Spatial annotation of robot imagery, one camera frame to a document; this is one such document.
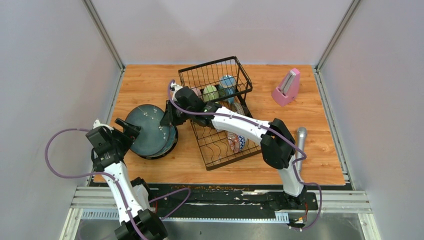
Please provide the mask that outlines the blue-grey ceramic plate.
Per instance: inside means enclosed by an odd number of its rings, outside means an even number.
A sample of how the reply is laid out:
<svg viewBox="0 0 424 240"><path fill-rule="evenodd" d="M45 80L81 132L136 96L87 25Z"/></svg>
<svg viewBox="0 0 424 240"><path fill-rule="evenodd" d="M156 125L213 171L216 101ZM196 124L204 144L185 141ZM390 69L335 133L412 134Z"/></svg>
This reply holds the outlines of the blue-grey ceramic plate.
<svg viewBox="0 0 424 240"><path fill-rule="evenodd" d="M139 156L152 156L165 147L170 136L170 128L161 126L164 111L156 105L142 104L135 107L125 121L141 128L131 150Z"/></svg>

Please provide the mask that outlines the pink ceramic mug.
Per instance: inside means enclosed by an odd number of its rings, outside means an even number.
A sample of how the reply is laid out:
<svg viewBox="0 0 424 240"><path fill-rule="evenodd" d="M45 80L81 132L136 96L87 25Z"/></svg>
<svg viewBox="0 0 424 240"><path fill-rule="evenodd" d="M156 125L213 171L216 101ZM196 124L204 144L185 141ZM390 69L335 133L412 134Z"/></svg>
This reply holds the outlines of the pink ceramic mug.
<svg viewBox="0 0 424 240"><path fill-rule="evenodd" d="M202 96L202 92L197 88L197 87L193 87L191 88L193 90L193 92L198 96L201 97Z"/></svg>

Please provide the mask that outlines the light green mug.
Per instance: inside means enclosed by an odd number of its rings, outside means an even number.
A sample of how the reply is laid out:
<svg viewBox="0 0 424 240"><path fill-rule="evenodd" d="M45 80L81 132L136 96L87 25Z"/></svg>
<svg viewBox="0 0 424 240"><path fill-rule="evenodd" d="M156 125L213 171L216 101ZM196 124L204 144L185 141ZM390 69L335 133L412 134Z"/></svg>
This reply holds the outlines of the light green mug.
<svg viewBox="0 0 424 240"><path fill-rule="evenodd" d="M214 85L207 85L203 89L202 99L204 102L214 101L219 98L218 89Z"/></svg>

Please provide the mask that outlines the blue butterfly mug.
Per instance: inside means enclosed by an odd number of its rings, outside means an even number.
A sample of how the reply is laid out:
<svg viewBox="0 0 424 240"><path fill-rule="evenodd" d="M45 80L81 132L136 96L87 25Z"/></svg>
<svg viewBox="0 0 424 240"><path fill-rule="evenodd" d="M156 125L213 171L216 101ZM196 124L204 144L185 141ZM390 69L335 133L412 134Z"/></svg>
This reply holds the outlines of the blue butterfly mug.
<svg viewBox="0 0 424 240"><path fill-rule="evenodd" d="M220 78L218 85L218 94L219 97L225 97L224 101L229 102L229 104L233 104L235 102L235 97L228 97L230 95L235 94L236 92L237 82L236 79L232 75L224 75Z"/></svg>

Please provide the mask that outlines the patterned ceramic bowl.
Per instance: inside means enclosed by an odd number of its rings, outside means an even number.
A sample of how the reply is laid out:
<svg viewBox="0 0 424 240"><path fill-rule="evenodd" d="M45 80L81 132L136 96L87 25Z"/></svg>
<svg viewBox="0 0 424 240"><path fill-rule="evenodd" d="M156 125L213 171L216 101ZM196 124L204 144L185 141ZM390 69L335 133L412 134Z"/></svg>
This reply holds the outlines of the patterned ceramic bowl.
<svg viewBox="0 0 424 240"><path fill-rule="evenodd" d="M230 108L233 112L235 112L239 115L245 116L245 111L243 109L243 106L240 103L233 102L233 103L231 103Z"/></svg>

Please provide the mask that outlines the red and blue patterned bowl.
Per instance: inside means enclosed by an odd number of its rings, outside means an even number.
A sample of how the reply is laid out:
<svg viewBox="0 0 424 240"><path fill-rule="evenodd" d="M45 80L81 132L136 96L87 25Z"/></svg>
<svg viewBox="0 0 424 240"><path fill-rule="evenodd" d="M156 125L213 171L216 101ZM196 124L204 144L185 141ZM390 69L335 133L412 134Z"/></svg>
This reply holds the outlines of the red and blue patterned bowl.
<svg viewBox="0 0 424 240"><path fill-rule="evenodd" d="M228 144L230 146L230 149L235 154L237 154L244 149L246 142L247 142L247 139L242 135L238 135L238 134L235 134L233 132L228 131L227 132L227 141L228 141Z"/></svg>

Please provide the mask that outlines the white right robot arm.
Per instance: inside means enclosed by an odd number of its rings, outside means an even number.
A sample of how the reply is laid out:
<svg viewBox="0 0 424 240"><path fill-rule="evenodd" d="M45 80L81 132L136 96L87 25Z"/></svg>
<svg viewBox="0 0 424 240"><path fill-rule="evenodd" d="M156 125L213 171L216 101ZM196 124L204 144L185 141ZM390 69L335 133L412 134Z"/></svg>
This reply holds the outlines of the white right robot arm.
<svg viewBox="0 0 424 240"><path fill-rule="evenodd" d="M161 124L181 125L187 120L202 127L227 131L243 136L260 145L266 164L276 169L283 182L286 204L298 209L306 201L306 184L300 177L298 165L306 158L303 145L295 139L283 123L253 119L231 111L221 104L204 102L187 87L169 83L167 88L167 110Z"/></svg>

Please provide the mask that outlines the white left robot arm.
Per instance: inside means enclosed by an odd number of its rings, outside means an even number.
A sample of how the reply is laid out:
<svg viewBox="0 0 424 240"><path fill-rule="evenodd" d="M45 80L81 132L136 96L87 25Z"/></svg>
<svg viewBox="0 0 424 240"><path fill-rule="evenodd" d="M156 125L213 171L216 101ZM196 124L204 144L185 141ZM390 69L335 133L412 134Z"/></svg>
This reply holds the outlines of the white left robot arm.
<svg viewBox="0 0 424 240"><path fill-rule="evenodd" d="M93 146L93 169L109 186L119 215L114 231L118 240L164 240L168 237L163 222L151 211L153 193L141 178L130 180L124 156L139 136L141 128L118 118L123 130L94 121L85 135Z"/></svg>

